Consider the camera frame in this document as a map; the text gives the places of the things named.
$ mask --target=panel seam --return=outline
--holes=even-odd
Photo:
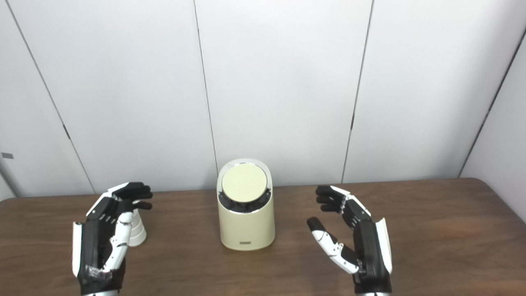
[[[212,126],[212,114],[210,112],[210,101],[208,98],[208,87],[206,83],[206,74],[205,74],[205,62],[203,59],[203,48],[201,46],[201,34],[199,32],[199,20],[197,19],[197,5],[196,5],[195,0],[194,0],[194,13],[196,16],[197,39],[199,40],[199,55],[201,56],[201,67],[203,69],[203,81],[205,83],[206,105],[208,107],[208,120],[210,122],[210,133],[212,135],[212,148],[214,150],[214,160],[216,162],[216,175],[219,175],[219,167],[217,165],[216,140],[214,139],[214,128]]]
[[[53,96],[51,95],[51,91],[49,90],[49,87],[47,86],[46,80],[44,79],[44,76],[42,75],[42,72],[40,71],[40,67],[38,67],[38,63],[36,62],[35,56],[33,55],[33,52],[31,51],[31,48],[29,48],[29,43],[26,40],[26,37],[24,33],[22,32],[22,28],[20,28],[20,25],[18,23],[18,20],[15,16],[15,13],[13,12],[13,9],[11,8],[11,5],[9,4],[8,0],[5,0],[5,3],[7,5],[7,8],[9,9],[9,12],[11,13],[11,16],[13,17],[13,20],[15,21],[15,25],[18,28],[18,32],[20,33],[20,36],[22,37],[22,40],[24,41],[24,44],[26,45],[27,51],[29,52],[29,55],[31,56],[31,59],[33,60],[33,64],[35,65],[35,68],[38,72],[38,75],[40,76],[42,83],[44,84],[44,87],[46,88],[47,95],[49,96],[49,99],[51,100],[51,103],[53,104],[53,108],[55,108],[55,112],[58,115],[58,119],[60,120],[60,123],[62,123],[62,126],[65,127],[64,120],[62,119],[62,116],[60,115],[60,112],[58,111],[57,105],[55,104],[55,100],[53,99]],[[92,188],[93,193],[95,193],[95,188],[93,187],[92,181],[90,180],[88,173],[86,172],[86,168],[84,167],[84,164],[82,163],[82,160],[80,159],[80,156],[78,155],[77,148],[75,148],[75,144],[71,140],[68,134],[69,141],[71,143],[71,146],[73,147],[73,150],[75,151],[75,154],[77,155],[78,161],[80,163],[80,166],[82,167],[82,170],[84,171],[84,174],[86,175],[86,178],[88,179],[89,186]]]
[[[491,101],[488,111],[486,112],[486,115],[484,116],[484,119],[482,120],[482,123],[480,124],[479,130],[477,131],[477,135],[475,136],[475,139],[473,140],[473,143],[471,144],[471,147],[469,148],[468,155],[466,156],[466,159],[464,160],[464,163],[462,164],[462,167],[460,168],[460,172],[457,178],[460,178],[460,175],[462,175],[462,171],[464,171],[464,168],[466,167],[469,156],[471,155],[471,152],[473,152],[473,148],[475,147],[475,144],[477,143],[477,140],[479,139],[480,133],[482,132],[482,128],[486,124],[486,120],[488,119],[488,116],[490,115],[491,109],[493,108],[493,105],[495,104],[495,101],[497,100],[497,97],[499,96],[500,90],[502,89],[502,85],[504,84],[506,77],[508,77],[508,73],[510,72],[513,61],[515,61],[515,57],[517,56],[517,53],[519,52],[519,48],[521,47],[522,43],[524,43],[525,36],[526,36],[526,28],[522,32],[522,36],[519,39],[519,44],[515,48],[515,52],[513,53],[511,57],[510,63],[508,64],[508,67],[506,68],[506,71],[504,73],[504,76],[502,77],[499,87],[497,88],[497,91],[495,92],[495,96],[493,97],[493,100]]]
[[[371,1],[371,11],[369,12],[369,22],[367,23],[367,32],[365,34],[365,42],[363,45],[363,52],[362,52],[362,60],[360,64],[360,74],[358,75],[358,85],[356,86],[356,96],[355,96],[355,105],[352,109],[352,119],[351,119],[351,127],[349,128],[349,137],[347,139],[347,150],[345,152],[345,159],[343,160],[343,171],[341,173],[341,183],[343,184],[343,178],[345,177],[345,168],[347,167],[347,157],[349,156],[349,146],[351,144],[351,134],[352,129],[354,127],[355,123],[355,115],[356,115],[356,105],[358,104],[358,94],[360,92],[360,83],[362,78],[362,72],[363,72],[363,63],[365,60],[365,53],[367,49],[367,41],[369,40],[369,30],[371,29],[371,19],[372,19],[372,11],[375,7],[375,0]]]

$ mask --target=robot wrist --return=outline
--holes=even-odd
[[[119,290],[111,290],[97,293],[90,293],[82,296],[116,296],[119,295]]]

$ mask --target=robotic hand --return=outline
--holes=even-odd
[[[353,230],[356,251],[338,243],[320,220],[307,224],[325,253],[343,270],[353,275],[358,296],[385,296],[391,293],[391,246],[385,219],[373,223],[371,213],[350,192],[334,186],[318,186],[316,201],[324,212],[337,212]]]
[[[114,296],[123,286],[124,255],[132,232],[134,209],[150,210],[150,186],[129,182],[108,189],[86,213],[84,224],[73,223],[73,274],[80,293]]]

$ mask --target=cylindrical device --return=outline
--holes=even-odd
[[[236,159],[217,180],[221,242],[230,249],[262,249],[274,241],[274,197],[268,167],[255,159]]]
[[[131,235],[130,235],[130,243],[128,246],[138,246],[144,242],[146,239],[146,229],[144,228],[144,224],[142,219],[140,218],[139,210],[135,209],[133,211],[133,220],[131,223]]]

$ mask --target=round disc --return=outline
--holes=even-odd
[[[222,180],[223,192],[237,202],[250,202],[267,188],[267,175],[255,164],[240,163],[228,169]]]

